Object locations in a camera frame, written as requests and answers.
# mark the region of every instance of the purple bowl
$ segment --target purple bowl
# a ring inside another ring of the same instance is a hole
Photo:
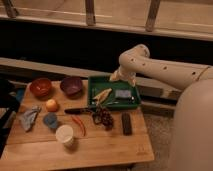
[[[61,81],[60,88],[67,96],[72,96],[83,89],[83,82],[78,76],[66,77]]]

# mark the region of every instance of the knife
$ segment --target knife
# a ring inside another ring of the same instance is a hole
[[[92,112],[95,109],[96,109],[96,106],[84,107],[84,108],[68,108],[68,109],[65,109],[64,112],[66,114],[80,115],[80,114],[85,113],[85,112]]]

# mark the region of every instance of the cloth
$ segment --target cloth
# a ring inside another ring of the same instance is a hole
[[[19,117],[19,120],[21,121],[21,125],[26,132],[32,128],[35,122],[36,116],[40,111],[41,111],[41,107],[33,106],[31,109],[28,109]]]

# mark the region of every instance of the white cup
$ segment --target white cup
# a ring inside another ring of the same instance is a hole
[[[62,125],[56,130],[56,139],[66,147],[71,147],[74,141],[73,128],[70,125]]]

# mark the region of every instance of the green tray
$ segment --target green tray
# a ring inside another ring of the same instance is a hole
[[[107,99],[101,104],[111,110],[121,109],[135,109],[141,104],[141,98],[136,87],[132,87],[129,83],[124,81],[109,82],[109,76],[90,76],[88,78],[88,107],[95,107],[96,104],[93,101],[95,97],[101,91],[112,88],[112,92],[109,94]],[[117,100],[115,99],[115,90],[130,90],[133,100]]]

